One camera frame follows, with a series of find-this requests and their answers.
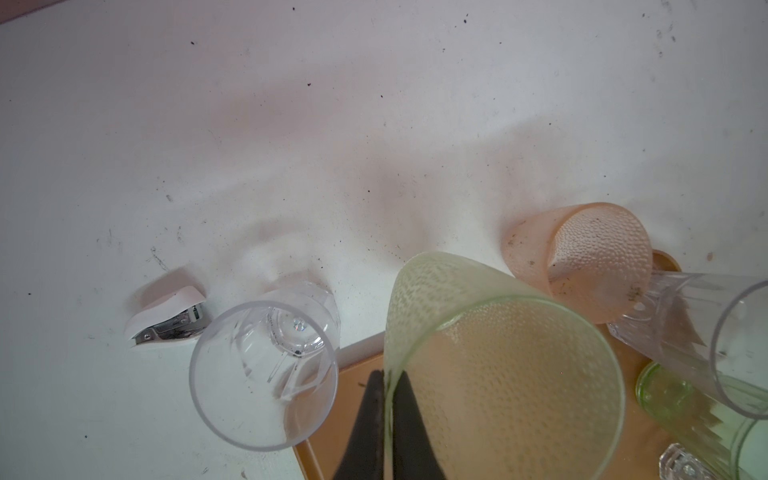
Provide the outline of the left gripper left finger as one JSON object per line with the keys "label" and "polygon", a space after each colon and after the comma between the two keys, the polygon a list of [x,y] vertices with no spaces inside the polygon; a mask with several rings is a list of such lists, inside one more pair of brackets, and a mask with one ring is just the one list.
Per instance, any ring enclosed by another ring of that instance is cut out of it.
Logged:
{"label": "left gripper left finger", "polygon": [[334,480],[384,478],[384,374],[370,373],[353,429]]}

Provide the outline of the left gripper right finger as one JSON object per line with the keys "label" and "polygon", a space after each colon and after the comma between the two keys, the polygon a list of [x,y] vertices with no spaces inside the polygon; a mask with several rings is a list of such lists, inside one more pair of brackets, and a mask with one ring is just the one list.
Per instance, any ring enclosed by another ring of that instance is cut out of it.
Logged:
{"label": "left gripper right finger", "polygon": [[401,374],[394,390],[392,414],[393,478],[445,480],[406,372]]}

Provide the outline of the frosted pale green tumbler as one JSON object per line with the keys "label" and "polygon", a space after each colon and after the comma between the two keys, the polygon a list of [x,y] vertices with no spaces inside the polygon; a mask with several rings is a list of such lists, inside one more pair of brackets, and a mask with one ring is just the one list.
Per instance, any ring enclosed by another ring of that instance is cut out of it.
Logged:
{"label": "frosted pale green tumbler", "polygon": [[422,253],[399,271],[383,369],[391,462],[406,372],[447,479],[597,479],[621,436],[621,369],[597,328],[459,255]]}

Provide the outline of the small clear glass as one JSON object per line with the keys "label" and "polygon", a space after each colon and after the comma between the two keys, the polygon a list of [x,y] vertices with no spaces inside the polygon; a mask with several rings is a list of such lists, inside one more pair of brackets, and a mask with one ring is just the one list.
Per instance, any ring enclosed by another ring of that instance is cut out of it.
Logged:
{"label": "small clear glass", "polygon": [[658,462],[660,480],[720,480],[696,456],[681,444],[671,444],[660,456]]}

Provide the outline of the frosted pink tumbler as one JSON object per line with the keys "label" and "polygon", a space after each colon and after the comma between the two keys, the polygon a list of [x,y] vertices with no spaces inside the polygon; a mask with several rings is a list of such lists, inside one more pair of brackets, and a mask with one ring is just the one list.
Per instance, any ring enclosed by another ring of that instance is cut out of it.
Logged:
{"label": "frosted pink tumbler", "polygon": [[653,267],[650,238],[640,220],[604,202],[529,217],[508,230],[501,252],[514,277],[594,324],[632,310]]}

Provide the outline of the light green ribbed glass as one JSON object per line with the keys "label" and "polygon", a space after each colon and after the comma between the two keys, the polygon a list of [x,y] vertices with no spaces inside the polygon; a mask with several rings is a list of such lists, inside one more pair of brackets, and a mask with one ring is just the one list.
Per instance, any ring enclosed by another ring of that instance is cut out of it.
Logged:
{"label": "light green ribbed glass", "polygon": [[720,479],[767,477],[767,422],[745,417],[656,362],[635,384],[639,405]]}

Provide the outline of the clear ribbed glass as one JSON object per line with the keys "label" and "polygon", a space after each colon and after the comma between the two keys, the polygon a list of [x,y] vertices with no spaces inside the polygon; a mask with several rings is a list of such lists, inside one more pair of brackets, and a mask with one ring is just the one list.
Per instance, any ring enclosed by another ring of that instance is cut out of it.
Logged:
{"label": "clear ribbed glass", "polygon": [[659,271],[610,334],[737,413],[767,417],[767,281]]}

